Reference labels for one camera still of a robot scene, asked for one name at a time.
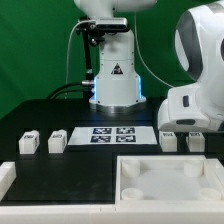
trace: white compartment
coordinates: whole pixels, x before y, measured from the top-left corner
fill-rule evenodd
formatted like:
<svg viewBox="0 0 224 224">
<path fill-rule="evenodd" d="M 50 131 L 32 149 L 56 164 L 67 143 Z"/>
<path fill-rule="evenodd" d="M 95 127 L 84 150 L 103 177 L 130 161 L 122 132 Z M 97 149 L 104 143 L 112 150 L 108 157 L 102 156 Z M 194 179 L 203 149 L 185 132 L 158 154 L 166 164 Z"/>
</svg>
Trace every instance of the white compartment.
<svg viewBox="0 0 224 224">
<path fill-rule="evenodd" d="M 139 175 L 123 172 L 126 161 L 140 163 Z M 224 187 L 204 156 L 118 157 L 117 202 L 129 188 L 142 191 L 144 200 L 150 201 L 198 201 L 202 189 L 213 189 L 224 198 Z"/>
</svg>

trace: white block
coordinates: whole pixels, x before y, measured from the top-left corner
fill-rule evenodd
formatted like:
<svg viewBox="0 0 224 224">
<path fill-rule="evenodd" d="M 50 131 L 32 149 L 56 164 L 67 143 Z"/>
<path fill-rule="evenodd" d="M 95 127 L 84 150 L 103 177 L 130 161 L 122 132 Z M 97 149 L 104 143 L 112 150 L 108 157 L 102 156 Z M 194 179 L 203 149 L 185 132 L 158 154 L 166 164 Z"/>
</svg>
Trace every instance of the white block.
<svg viewBox="0 0 224 224">
<path fill-rule="evenodd" d="M 38 131 L 25 132 L 19 140 L 20 154 L 34 154 L 40 144 L 40 134 Z"/>
<path fill-rule="evenodd" d="M 159 142 L 163 152 L 177 151 L 177 137 L 174 132 L 159 132 Z"/>
<path fill-rule="evenodd" d="M 186 138 L 190 152 L 204 152 L 205 151 L 205 138 L 200 132 L 189 132 Z"/>
<path fill-rule="evenodd" d="M 63 153 L 67 145 L 67 132 L 64 130 L 54 131 L 48 139 L 49 153 Z"/>
<path fill-rule="evenodd" d="M 14 162 L 5 162 L 0 166 L 0 201 L 16 178 Z"/>
</svg>

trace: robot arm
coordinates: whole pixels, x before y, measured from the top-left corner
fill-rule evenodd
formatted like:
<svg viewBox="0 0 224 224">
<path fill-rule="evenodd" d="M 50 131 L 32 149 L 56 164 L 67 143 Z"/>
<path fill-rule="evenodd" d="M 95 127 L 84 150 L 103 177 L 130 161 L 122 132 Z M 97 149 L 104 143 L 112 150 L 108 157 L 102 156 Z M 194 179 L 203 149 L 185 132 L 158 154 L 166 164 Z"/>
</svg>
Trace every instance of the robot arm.
<svg viewBox="0 0 224 224">
<path fill-rule="evenodd" d="M 136 12 L 151 8 L 157 0 L 74 0 L 90 19 L 112 18 L 113 12 Z"/>
<path fill-rule="evenodd" d="M 194 84 L 172 88 L 158 115 L 161 131 L 224 130 L 224 1 L 186 11 L 175 34 L 177 57 Z"/>
</svg>

